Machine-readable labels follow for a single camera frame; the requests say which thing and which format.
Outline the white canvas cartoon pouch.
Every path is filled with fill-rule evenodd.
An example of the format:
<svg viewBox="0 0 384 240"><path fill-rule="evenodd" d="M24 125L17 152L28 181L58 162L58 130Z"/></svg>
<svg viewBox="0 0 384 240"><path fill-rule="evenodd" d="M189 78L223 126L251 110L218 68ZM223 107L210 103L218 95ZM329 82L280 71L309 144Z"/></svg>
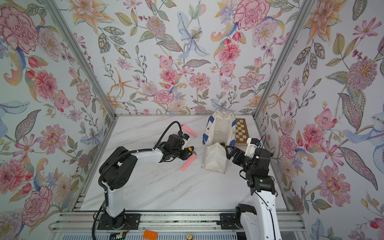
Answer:
<svg viewBox="0 0 384 240"><path fill-rule="evenodd" d="M203 145L206 151L201 168L224 174L227 168L226 146L236 144L237 120L234 113L224 114L216 110L208 119L203 133Z"/></svg>

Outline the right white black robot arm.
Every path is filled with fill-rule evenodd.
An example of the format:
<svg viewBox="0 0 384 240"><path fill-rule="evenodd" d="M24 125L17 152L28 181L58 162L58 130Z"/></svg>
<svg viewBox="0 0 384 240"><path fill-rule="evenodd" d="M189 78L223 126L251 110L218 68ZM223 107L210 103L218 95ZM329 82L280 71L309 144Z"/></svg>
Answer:
<svg viewBox="0 0 384 240"><path fill-rule="evenodd" d="M245 173L252 197L250 204L238 204L235 208L235 225L244 230L247 240L281 240L276 210L274 178L269 175L271 153L249 145L246 151L237 147L225 147L227 159L241 167Z"/></svg>

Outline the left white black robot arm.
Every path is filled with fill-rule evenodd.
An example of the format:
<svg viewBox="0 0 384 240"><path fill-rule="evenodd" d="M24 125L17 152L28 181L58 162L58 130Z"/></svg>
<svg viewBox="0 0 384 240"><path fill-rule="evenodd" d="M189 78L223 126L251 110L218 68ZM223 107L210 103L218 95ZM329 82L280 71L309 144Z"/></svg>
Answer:
<svg viewBox="0 0 384 240"><path fill-rule="evenodd" d="M99 169L98 184L104 189L105 202L101 223L121 229L128 221L123 206L122 188L129 181L134 168L146 164L168 163L175 159L186 161L194 156L194 147L187 147L188 134L172 134L166 142L151 149L129 151L118 147Z"/></svg>

